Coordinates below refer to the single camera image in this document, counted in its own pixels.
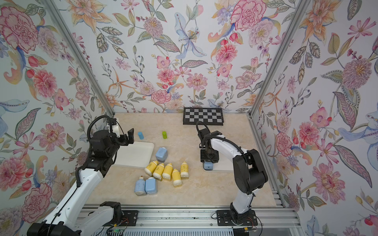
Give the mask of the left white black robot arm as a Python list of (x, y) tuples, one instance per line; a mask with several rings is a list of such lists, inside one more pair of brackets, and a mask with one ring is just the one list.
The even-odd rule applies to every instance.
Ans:
[(78, 216), (86, 201), (115, 164), (121, 146), (134, 143), (134, 129), (124, 133), (116, 118), (102, 115), (87, 130), (88, 156), (75, 171), (76, 181), (58, 206), (41, 222), (33, 223), (28, 236), (91, 236), (101, 226), (125, 222), (119, 202), (104, 202), (83, 220)]

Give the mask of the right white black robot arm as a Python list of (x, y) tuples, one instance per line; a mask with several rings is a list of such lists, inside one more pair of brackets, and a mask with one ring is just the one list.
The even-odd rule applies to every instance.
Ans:
[(198, 121), (196, 130), (200, 139), (200, 161), (203, 169), (212, 170), (222, 154), (232, 162), (234, 180), (238, 187), (237, 196), (230, 204), (229, 211), (217, 212), (218, 225), (241, 226), (250, 222), (257, 226), (256, 214), (251, 208), (251, 203), (256, 192), (268, 182), (259, 152), (256, 149), (247, 150), (238, 146), (219, 131), (211, 132), (204, 122)]

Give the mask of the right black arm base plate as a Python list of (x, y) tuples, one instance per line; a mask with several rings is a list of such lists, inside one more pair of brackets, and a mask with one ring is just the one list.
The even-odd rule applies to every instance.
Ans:
[(258, 226), (255, 211), (251, 209), (242, 214), (232, 210), (217, 210), (216, 220), (218, 226)]

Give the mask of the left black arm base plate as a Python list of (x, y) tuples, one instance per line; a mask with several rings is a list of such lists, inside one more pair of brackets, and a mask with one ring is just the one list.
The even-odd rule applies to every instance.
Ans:
[(120, 220), (104, 224), (105, 227), (134, 227), (137, 225), (139, 211), (137, 210), (123, 210), (123, 215)]

